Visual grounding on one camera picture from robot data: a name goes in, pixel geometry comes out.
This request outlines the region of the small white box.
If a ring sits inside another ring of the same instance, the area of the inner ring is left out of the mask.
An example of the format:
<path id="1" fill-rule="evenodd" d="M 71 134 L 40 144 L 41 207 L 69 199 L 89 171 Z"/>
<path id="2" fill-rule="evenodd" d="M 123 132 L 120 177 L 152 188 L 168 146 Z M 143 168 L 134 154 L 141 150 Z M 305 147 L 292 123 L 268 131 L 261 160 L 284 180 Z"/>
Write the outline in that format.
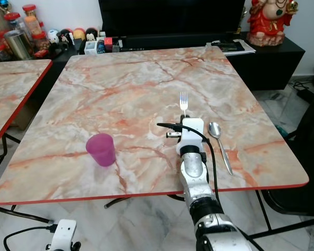
<path id="1" fill-rule="evenodd" d="M 98 42 L 86 41 L 83 52 L 84 52 L 84 55 L 97 55 L 98 54 Z"/>

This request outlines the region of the white papers with black remote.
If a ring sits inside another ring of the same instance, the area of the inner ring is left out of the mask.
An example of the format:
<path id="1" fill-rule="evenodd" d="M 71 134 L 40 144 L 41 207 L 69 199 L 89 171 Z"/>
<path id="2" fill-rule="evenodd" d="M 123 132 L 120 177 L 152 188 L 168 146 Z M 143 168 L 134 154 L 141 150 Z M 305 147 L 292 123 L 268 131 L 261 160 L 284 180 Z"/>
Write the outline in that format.
<path id="1" fill-rule="evenodd" d="M 231 42 L 213 41 L 206 43 L 208 47 L 218 47 L 224 55 L 243 55 L 247 53 L 255 53 L 256 50 L 248 45 L 244 40 L 233 40 Z"/>

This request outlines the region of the yellow toy figure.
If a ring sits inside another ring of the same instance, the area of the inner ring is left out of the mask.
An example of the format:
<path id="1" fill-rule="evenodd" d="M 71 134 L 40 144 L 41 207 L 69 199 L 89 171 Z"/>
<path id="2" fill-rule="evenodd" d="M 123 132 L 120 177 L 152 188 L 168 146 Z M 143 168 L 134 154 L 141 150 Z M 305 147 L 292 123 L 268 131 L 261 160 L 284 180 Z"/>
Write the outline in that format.
<path id="1" fill-rule="evenodd" d="M 78 28 L 73 30 L 72 36 L 73 36 L 74 40 L 81 40 L 81 41 L 85 41 L 86 40 L 85 30 L 80 28 L 80 27 L 78 27 Z"/>

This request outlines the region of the black and white toy figure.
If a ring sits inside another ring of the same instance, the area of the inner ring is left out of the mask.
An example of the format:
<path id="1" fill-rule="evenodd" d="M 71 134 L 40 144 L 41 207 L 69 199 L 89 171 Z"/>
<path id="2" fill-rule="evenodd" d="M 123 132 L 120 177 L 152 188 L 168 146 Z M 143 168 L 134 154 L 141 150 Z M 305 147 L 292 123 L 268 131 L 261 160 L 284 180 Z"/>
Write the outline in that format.
<path id="1" fill-rule="evenodd" d="M 86 41 L 96 41 L 97 36 L 99 35 L 99 30 L 95 27 L 89 27 L 85 31 Z"/>

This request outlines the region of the purple plastic cup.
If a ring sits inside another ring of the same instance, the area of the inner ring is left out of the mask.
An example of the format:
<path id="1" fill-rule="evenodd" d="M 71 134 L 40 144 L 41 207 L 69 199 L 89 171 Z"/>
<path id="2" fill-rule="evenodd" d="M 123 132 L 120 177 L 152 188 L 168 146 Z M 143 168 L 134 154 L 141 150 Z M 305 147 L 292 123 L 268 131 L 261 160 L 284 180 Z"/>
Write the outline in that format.
<path id="1" fill-rule="evenodd" d="M 114 139 L 107 133 L 99 133 L 90 137 L 86 150 L 99 166 L 109 167 L 116 162 Z"/>

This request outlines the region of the stainless steel tumbler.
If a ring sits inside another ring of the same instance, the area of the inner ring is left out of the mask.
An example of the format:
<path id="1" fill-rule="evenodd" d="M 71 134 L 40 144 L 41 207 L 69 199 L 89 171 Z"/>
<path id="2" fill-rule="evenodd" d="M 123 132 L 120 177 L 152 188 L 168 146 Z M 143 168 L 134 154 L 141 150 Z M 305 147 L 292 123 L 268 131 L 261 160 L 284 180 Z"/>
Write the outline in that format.
<path id="1" fill-rule="evenodd" d="M 8 43 L 13 54 L 19 60 L 32 60 L 33 48 L 26 34 L 21 30 L 11 30 L 4 34 L 4 40 Z"/>

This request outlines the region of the black television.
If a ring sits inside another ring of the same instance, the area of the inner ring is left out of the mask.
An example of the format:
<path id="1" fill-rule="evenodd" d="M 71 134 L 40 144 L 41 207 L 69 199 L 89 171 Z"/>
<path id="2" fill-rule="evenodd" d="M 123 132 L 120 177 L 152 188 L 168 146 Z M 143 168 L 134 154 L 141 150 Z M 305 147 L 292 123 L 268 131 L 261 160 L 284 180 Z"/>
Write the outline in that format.
<path id="1" fill-rule="evenodd" d="M 231 33 L 245 0 L 98 0 L 112 36 Z"/>

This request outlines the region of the red laughing buddha figurine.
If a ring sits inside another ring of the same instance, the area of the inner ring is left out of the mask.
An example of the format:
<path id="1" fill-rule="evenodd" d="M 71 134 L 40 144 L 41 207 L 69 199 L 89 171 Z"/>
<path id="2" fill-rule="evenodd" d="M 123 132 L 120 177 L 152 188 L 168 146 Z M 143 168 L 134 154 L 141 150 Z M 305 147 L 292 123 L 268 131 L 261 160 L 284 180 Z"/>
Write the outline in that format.
<path id="1" fill-rule="evenodd" d="M 295 0 L 251 0 L 248 43 L 259 47 L 282 44 L 284 27 L 290 25 L 297 12 Z"/>

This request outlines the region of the black chair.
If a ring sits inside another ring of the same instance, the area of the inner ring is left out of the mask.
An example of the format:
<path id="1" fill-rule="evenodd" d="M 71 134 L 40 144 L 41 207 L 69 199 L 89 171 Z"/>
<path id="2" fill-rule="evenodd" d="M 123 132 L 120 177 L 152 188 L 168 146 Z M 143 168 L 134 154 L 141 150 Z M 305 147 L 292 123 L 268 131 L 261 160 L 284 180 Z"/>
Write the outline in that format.
<path id="1" fill-rule="evenodd" d="M 314 99 L 295 131 L 285 138 L 309 182 L 305 186 L 263 190 L 262 196 L 272 210 L 281 214 L 314 216 Z"/>

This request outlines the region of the silver metal spoon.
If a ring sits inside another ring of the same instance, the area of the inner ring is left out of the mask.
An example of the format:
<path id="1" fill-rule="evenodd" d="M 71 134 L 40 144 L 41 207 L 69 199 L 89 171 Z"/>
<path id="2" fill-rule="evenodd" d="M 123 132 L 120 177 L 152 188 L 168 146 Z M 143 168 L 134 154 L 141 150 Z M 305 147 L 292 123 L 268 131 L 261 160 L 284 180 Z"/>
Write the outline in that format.
<path id="1" fill-rule="evenodd" d="M 219 148 L 221 151 L 222 159 L 224 160 L 224 163 L 225 163 L 226 168 L 227 168 L 227 172 L 230 175 L 233 175 L 233 169 L 231 168 L 230 160 L 229 160 L 228 155 L 226 153 L 226 149 L 224 148 L 224 145 L 221 141 L 221 127 L 220 127 L 220 125 L 217 124 L 216 122 L 210 122 L 209 134 L 210 134 L 210 136 L 214 137 L 217 140 L 217 143 L 219 144 Z"/>

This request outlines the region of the tall red-lid jar orange contents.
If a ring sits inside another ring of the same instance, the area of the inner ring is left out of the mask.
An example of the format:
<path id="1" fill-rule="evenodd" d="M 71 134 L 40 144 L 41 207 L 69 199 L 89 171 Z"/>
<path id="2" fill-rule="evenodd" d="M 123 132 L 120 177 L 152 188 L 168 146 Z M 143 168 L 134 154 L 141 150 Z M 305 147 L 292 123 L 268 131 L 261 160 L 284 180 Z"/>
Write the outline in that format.
<path id="1" fill-rule="evenodd" d="M 23 5 L 22 9 L 26 14 L 25 23 L 26 27 L 28 27 L 30 37 L 42 34 L 42 25 L 37 17 L 37 7 L 35 4 Z"/>

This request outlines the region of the silver metal fork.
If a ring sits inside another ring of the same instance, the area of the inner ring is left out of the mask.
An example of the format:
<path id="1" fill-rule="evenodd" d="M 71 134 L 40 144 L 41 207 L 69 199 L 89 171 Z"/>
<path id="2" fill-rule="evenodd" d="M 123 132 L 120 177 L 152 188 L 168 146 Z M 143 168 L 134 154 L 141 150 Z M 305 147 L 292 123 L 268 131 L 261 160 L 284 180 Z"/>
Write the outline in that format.
<path id="1" fill-rule="evenodd" d="M 187 110 L 188 110 L 188 93 L 181 92 L 179 97 L 179 107 L 180 110 L 183 112 L 183 117 L 187 117 Z"/>

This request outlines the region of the red-lid clear plastic jar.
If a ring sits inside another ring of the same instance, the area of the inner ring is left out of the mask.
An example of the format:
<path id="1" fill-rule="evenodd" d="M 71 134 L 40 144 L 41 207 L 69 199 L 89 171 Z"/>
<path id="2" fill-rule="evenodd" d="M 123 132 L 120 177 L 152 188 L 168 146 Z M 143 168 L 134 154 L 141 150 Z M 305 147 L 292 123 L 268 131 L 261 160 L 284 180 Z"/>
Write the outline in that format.
<path id="1" fill-rule="evenodd" d="M 13 30 L 21 30 L 20 14 L 16 12 L 9 12 L 5 14 L 3 18 L 8 22 L 9 26 Z"/>

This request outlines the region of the red-lid jar brown snacks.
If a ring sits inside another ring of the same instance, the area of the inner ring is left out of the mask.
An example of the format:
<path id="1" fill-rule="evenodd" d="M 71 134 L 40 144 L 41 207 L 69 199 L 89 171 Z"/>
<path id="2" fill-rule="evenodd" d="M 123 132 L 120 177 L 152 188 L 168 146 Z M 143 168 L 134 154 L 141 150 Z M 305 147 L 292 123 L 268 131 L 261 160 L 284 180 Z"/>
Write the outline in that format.
<path id="1" fill-rule="evenodd" d="M 38 34 L 31 35 L 33 42 L 33 51 L 41 52 L 43 50 L 47 51 L 50 47 L 50 41 L 47 38 L 47 34 L 45 32 L 41 32 Z"/>

